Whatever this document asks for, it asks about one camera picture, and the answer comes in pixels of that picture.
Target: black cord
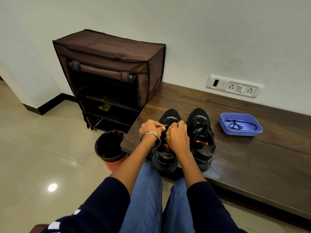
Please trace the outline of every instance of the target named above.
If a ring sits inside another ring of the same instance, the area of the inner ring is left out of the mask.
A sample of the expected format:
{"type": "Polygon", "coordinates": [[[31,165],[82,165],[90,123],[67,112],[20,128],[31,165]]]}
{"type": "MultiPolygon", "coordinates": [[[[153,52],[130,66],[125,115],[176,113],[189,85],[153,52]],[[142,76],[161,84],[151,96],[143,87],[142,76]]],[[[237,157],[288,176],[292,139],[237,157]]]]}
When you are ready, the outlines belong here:
{"type": "Polygon", "coordinates": [[[252,125],[255,126],[255,130],[254,131],[257,131],[257,125],[253,124],[253,123],[243,122],[243,121],[238,121],[238,120],[228,120],[228,119],[225,119],[225,122],[233,122],[233,123],[229,124],[228,127],[231,128],[231,129],[234,129],[234,130],[241,130],[241,129],[243,129],[243,127],[241,125],[237,124],[236,122],[252,124],[252,125]]]}

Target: bangle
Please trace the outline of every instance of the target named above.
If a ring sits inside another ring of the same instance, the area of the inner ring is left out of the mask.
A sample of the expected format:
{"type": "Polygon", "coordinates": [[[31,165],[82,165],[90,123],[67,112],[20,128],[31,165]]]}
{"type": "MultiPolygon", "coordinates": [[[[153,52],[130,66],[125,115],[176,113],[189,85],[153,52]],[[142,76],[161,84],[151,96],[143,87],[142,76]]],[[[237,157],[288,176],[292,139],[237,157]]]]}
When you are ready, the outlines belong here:
{"type": "Polygon", "coordinates": [[[153,134],[153,135],[155,135],[155,136],[158,138],[159,143],[158,143],[158,145],[157,145],[156,147],[152,147],[153,149],[156,149],[156,148],[160,147],[160,145],[161,145],[160,137],[158,136],[157,133],[154,133],[154,132],[144,132],[144,133],[140,136],[140,142],[142,142],[142,138],[143,138],[144,135],[146,135],[146,134],[153,134]]]}

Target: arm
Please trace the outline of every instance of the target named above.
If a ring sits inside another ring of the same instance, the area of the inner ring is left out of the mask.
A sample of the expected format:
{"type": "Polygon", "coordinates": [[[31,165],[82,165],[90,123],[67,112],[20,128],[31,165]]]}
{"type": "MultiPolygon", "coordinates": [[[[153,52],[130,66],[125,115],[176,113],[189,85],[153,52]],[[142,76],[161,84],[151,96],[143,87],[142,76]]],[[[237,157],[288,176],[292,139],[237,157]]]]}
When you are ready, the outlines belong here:
{"type": "MultiPolygon", "coordinates": [[[[140,134],[146,131],[161,136],[165,127],[148,120],[139,130],[140,134]]],[[[145,135],[133,153],[116,171],[105,178],[73,215],[56,220],[42,233],[119,232],[138,173],[156,140],[157,137],[152,134],[145,135]]]]}
{"type": "Polygon", "coordinates": [[[205,180],[189,149],[187,125],[173,123],[166,132],[169,147],[180,162],[187,185],[193,227],[196,232],[245,232],[232,220],[212,186],[205,180]]]}

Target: pair of black shoes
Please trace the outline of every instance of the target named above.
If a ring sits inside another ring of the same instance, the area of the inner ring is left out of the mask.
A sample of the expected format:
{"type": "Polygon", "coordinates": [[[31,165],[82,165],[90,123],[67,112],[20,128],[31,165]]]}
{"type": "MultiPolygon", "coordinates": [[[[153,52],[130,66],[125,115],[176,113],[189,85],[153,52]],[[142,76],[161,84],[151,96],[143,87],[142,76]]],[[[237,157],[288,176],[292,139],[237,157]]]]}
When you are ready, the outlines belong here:
{"type": "MultiPolygon", "coordinates": [[[[181,120],[175,109],[166,111],[160,123],[165,125],[166,130],[161,135],[161,146],[153,150],[152,164],[161,172],[173,172],[178,165],[176,154],[169,148],[166,142],[166,131],[172,123],[181,120]]],[[[200,108],[194,109],[187,119],[187,134],[190,138],[190,151],[201,170],[207,170],[212,164],[212,155],[216,145],[211,123],[207,113],[200,108]]]]}

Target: leg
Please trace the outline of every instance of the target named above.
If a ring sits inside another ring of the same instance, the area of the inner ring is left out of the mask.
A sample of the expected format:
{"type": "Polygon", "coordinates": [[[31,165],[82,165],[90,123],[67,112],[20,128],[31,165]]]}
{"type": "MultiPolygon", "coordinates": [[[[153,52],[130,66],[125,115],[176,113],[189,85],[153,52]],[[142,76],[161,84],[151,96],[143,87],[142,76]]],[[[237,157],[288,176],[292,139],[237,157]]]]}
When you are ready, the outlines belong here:
{"type": "Polygon", "coordinates": [[[160,233],[163,181],[151,163],[144,163],[131,195],[120,233],[160,233]]]}
{"type": "Polygon", "coordinates": [[[163,232],[194,233],[185,178],[174,183],[163,212],[163,232]]]}

